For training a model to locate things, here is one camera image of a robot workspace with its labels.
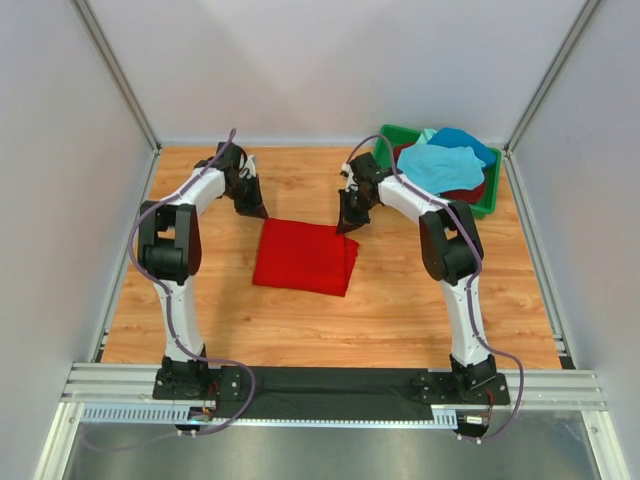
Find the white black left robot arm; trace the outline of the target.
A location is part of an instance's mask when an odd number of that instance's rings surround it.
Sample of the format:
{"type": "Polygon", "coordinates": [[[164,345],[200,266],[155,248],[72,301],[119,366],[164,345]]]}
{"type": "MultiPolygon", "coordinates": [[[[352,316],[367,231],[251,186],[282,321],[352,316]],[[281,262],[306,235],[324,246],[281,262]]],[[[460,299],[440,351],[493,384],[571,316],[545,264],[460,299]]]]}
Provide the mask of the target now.
{"type": "Polygon", "coordinates": [[[230,140],[199,161],[173,193],[143,202],[130,234],[131,261],[161,303],[166,347],[153,391],[158,400],[212,400],[219,393],[220,375],[206,359],[198,326],[195,276],[202,262],[199,218],[223,197],[240,216],[269,217],[254,158],[230,140]]]}

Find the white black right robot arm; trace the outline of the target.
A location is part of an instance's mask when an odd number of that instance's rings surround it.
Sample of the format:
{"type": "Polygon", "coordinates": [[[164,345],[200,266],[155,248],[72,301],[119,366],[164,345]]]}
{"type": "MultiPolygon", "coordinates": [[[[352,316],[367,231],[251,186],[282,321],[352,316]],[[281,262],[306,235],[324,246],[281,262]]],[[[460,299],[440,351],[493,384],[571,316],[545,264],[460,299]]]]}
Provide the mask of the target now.
{"type": "Polygon", "coordinates": [[[395,209],[418,226],[422,262],[441,287],[451,328],[451,371],[445,382],[462,403],[489,398],[497,368],[483,325],[478,264],[484,252],[470,206],[436,199],[405,175],[380,167],[370,153],[349,159],[342,175],[347,182],[339,191],[336,232],[368,224],[377,205],[395,209]]]}

